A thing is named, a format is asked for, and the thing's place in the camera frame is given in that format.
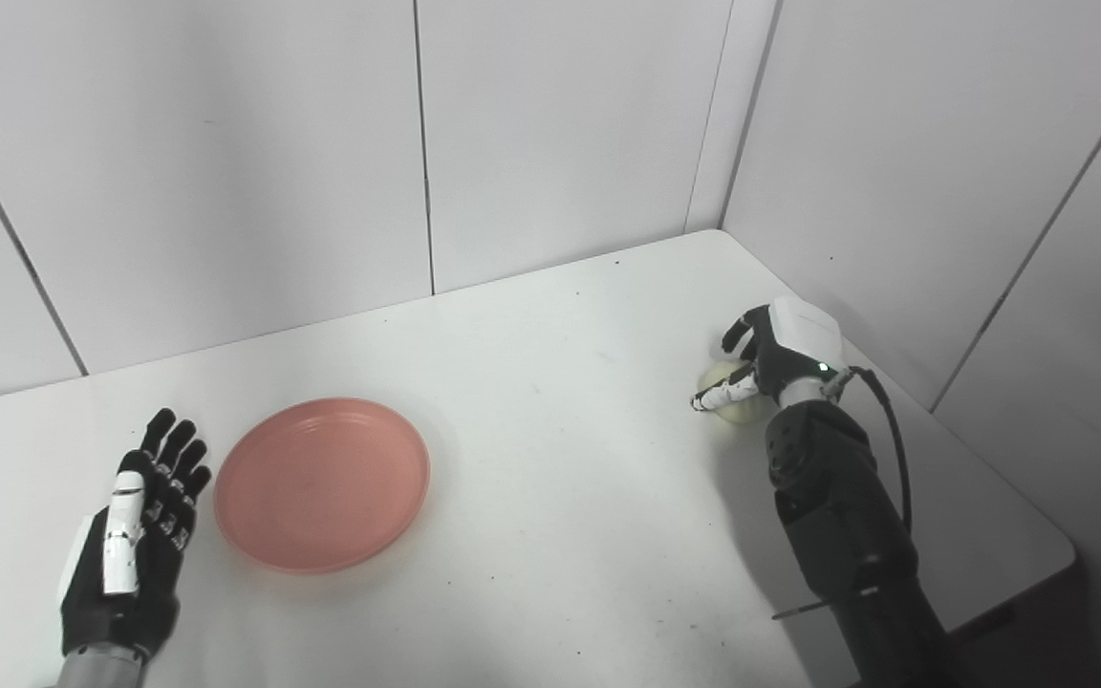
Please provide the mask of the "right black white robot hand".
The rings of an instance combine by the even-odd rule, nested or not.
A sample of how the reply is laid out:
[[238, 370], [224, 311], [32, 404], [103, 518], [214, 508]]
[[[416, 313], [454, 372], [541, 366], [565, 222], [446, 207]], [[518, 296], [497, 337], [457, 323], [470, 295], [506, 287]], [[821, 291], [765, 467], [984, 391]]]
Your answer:
[[852, 378], [837, 319], [798, 296], [780, 296], [744, 313], [723, 334], [721, 349], [740, 365], [698, 391], [693, 409], [717, 411], [756, 396], [778, 408], [836, 402]]

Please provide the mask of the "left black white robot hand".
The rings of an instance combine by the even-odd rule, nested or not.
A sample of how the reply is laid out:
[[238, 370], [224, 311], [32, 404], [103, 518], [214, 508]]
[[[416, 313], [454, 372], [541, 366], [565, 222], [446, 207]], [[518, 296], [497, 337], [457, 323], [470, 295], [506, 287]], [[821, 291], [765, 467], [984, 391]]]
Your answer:
[[205, 454], [195, 422], [162, 408], [123, 456], [61, 600], [64, 656], [120, 648], [148, 662], [164, 648], [179, 618], [176, 588], [198, 498], [211, 480]]

